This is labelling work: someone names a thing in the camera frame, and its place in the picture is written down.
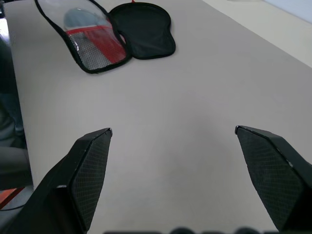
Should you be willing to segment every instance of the table surface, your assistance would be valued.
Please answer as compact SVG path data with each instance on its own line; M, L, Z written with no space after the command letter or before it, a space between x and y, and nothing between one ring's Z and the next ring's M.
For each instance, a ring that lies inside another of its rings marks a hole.
M311 160L311 68L201 0L152 3L171 15L175 54L99 75L32 1L6 5L35 186L77 138L111 127L90 234L274 229L234 128L269 130Z

